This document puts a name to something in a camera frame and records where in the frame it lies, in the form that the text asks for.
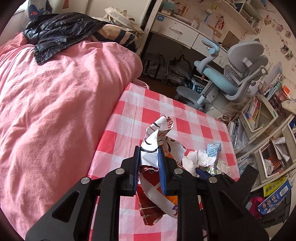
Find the white desk with drawers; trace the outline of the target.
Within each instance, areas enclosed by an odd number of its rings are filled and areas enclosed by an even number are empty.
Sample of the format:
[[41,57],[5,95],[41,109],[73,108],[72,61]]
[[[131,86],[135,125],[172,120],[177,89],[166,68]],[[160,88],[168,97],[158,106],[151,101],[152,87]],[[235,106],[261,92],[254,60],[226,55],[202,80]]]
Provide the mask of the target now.
[[144,58],[153,33],[175,41],[188,49],[193,49],[199,54],[208,54],[209,47],[203,45],[202,41],[207,39],[213,42],[215,31],[203,22],[199,22],[195,27],[194,24],[185,23],[179,16],[162,13],[162,3],[162,1],[151,3],[153,8],[147,13],[149,18],[145,24],[144,36],[137,54]]

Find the blue white milk carton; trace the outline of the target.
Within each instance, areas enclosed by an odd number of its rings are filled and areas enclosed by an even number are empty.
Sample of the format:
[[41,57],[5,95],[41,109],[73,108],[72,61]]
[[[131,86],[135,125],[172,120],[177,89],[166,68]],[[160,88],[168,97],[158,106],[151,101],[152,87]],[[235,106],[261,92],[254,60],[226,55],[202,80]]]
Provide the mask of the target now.
[[207,145],[206,153],[208,155],[208,166],[214,165],[220,152],[221,143],[210,143]]

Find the pink bed duvet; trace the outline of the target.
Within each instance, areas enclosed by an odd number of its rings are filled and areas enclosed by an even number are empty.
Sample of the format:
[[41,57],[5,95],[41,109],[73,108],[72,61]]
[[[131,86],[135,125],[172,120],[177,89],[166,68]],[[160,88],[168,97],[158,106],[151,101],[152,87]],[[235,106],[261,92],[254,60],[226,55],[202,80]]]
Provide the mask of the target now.
[[80,178],[126,86],[137,54],[81,41],[43,65],[23,34],[1,46],[1,209],[21,237]]

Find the beige canvas tote bag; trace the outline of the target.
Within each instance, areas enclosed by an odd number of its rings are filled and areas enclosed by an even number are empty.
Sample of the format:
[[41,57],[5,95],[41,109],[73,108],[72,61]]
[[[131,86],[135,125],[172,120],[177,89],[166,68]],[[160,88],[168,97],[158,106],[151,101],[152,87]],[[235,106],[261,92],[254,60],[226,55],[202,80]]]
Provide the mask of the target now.
[[104,18],[114,22],[115,25],[136,33],[144,33],[134,18],[127,14],[127,10],[122,11],[118,8],[109,7],[105,9],[105,12],[106,15]]

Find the white rolling book cart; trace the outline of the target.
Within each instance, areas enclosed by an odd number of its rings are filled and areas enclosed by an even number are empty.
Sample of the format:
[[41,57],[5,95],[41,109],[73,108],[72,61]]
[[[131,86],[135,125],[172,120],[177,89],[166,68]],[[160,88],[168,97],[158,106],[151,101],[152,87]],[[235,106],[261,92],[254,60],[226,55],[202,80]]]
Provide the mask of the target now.
[[259,171],[253,190],[295,170],[295,134],[290,127],[295,115],[281,106],[282,78],[278,62],[237,118],[237,162],[241,168],[254,164]]

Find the white plastic wrapper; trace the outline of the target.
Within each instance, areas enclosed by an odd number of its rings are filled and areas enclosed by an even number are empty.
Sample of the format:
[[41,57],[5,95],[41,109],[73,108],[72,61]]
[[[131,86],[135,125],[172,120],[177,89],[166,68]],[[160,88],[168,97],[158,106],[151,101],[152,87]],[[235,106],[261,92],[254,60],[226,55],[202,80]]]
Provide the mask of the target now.
[[216,174],[224,173],[228,176],[231,176],[230,167],[226,162],[222,161],[221,159],[218,159],[216,163],[215,171],[216,171]]

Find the grey blue desk chair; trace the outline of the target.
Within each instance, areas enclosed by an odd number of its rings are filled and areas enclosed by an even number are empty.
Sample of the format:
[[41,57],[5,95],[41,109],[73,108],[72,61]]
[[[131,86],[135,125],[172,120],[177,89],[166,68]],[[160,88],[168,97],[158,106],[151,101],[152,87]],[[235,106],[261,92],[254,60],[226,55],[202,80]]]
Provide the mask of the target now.
[[208,83],[201,93],[188,87],[177,87],[176,98],[201,112],[206,113],[214,100],[222,99],[227,103],[239,103],[243,100],[250,86],[267,75],[268,58],[263,54],[264,47],[259,41],[248,41],[233,45],[227,53],[228,65],[220,73],[209,64],[220,52],[220,47],[211,40],[202,40],[209,47],[209,54],[202,61],[195,61],[197,72],[208,78]]

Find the red white snack bag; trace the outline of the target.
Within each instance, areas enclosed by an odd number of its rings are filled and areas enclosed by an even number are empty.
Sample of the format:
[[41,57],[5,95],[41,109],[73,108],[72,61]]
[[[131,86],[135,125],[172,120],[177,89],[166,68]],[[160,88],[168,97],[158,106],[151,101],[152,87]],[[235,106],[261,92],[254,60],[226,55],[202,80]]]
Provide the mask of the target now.
[[178,216],[177,196],[166,196],[164,159],[174,159],[182,167],[182,157],[186,148],[167,136],[174,127],[173,120],[163,115],[147,129],[140,145],[139,182],[137,199],[140,216],[144,224],[155,225],[165,214],[172,218]]

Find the white wardrobe with tree decal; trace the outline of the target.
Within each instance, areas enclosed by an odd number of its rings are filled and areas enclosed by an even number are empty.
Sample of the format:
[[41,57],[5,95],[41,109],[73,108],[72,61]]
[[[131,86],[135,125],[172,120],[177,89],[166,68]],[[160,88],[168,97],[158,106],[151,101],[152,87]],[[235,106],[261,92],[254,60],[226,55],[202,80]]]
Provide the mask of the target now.
[[117,8],[119,10],[127,10],[127,14],[134,18],[139,25],[142,24],[145,14],[151,1],[149,0],[69,0],[54,1],[50,4],[53,13],[79,12],[89,16],[102,18],[106,15],[105,9],[108,7]]

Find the red white checkered tablecloth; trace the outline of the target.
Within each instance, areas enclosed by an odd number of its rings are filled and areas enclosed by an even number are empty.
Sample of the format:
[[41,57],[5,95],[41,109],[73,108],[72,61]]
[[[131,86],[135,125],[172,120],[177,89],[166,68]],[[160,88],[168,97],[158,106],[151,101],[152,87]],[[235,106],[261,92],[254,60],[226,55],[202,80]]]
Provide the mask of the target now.
[[105,127],[88,175],[104,177],[143,147],[137,194],[122,197],[120,240],[175,240],[177,198],[161,193],[156,148],[181,162],[189,152],[221,144],[219,159],[232,179],[239,178],[234,149],[222,122],[164,95],[129,84]]

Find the clear storage bag under desk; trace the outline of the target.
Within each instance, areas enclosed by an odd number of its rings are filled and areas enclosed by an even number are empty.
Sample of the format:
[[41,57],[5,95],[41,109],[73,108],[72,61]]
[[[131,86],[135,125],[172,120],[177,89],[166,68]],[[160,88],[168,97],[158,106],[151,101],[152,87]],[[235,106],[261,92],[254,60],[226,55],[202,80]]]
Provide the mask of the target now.
[[167,75],[167,67],[163,55],[148,53],[143,61],[143,75],[162,80]]

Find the black puffer jacket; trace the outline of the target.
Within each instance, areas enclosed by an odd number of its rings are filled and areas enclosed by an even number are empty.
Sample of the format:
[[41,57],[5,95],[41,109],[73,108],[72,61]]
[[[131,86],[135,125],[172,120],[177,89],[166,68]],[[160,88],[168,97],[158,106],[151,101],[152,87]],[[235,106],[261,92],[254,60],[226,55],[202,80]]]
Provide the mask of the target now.
[[88,15],[71,12],[42,15],[31,20],[23,31],[27,42],[33,44],[34,58],[42,65],[55,54],[89,37],[106,21]]

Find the cartoon whale cushion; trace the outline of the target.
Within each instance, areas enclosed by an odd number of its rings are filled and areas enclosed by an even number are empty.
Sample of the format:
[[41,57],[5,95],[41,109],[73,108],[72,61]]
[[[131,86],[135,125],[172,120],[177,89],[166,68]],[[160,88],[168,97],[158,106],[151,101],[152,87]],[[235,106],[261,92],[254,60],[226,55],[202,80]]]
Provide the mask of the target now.
[[33,20],[38,16],[51,14],[52,6],[49,0],[29,0],[27,5],[27,17]]

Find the white tissue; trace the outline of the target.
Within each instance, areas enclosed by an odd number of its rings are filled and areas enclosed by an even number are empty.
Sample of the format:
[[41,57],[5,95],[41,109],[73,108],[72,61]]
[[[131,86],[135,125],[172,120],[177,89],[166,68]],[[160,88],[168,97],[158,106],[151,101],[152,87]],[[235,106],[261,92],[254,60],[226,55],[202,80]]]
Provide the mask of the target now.
[[214,162],[214,158],[209,157],[205,150],[189,151],[188,155],[182,158],[183,168],[191,173],[194,177],[199,176],[196,172],[196,168],[210,167],[214,164]]

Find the yellow blue box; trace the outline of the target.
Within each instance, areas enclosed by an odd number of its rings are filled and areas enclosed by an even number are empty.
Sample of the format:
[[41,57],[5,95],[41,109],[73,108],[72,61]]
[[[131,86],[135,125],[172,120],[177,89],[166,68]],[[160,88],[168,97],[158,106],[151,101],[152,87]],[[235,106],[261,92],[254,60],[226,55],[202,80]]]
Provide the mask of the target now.
[[288,175],[282,176],[277,180],[263,187],[265,199],[258,205],[258,211],[266,215],[274,211],[280,203],[286,198],[288,192],[292,189]]

